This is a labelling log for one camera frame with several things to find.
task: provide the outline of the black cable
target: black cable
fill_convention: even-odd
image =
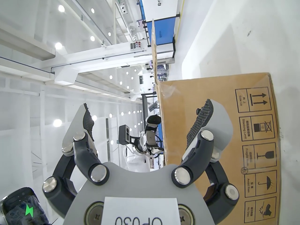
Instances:
[[[160,146],[160,148],[162,148],[162,144],[163,144],[163,142],[162,142],[162,140],[159,138],[159,136],[158,135],[156,135],[155,134],[155,136],[159,139],[159,141],[160,141],[160,143],[161,143],[161,146]]]
[[[130,150],[131,153],[133,153],[133,152],[131,151],[131,149],[130,149],[127,145],[125,145],[125,146]]]
[[[162,147],[162,144],[163,144],[163,142],[162,142],[162,140],[159,138],[159,136],[158,135],[156,135],[155,134],[155,136],[159,139],[159,141],[160,141],[160,143],[161,143],[161,146],[160,146],[160,148]]]

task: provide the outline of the box label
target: box label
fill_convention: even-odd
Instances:
[[[243,146],[243,158],[244,168],[247,169],[277,166],[276,143],[245,145]]]
[[[276,216],[276,197],[245,202],[244,223],[262,221]]]
[[[236,89],[236,102],[239,113],[272,110],[268,87]]]
[[[242,141],[254,141],[275,138],[273,115],[240,117]]]
[[[245,174],[245,197],[277,192],[277,170]]]

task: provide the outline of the umbrella symbol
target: umbrella symbol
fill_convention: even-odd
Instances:
[[[267,190],[269,190],[269,188],[271,187],[271,186],[273,186],[272,184],[272,181],[271,181],[271,179],[267,176],[267,182],[266,183],[259,183],[258,182],[258,184],[266,184],[267,185]]]

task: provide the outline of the fragile glass symbol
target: fragile glass symbol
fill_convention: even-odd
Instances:
[[[264,155],[258,155],[258,153],[257,153],[257,159],[262,156],[266,157],[266,159],[274,159],[274,151],[268,151]]]

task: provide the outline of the blue machine panel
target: blue machine panel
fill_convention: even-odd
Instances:
[[[174,36],[174,26],[176,18],[162,19],[155,21],[155,36],[156,36],[156,45],[160,44],[169,44],[173,42]],[[151,44],[151,30],[152,22],[147,23],[150,44]]]

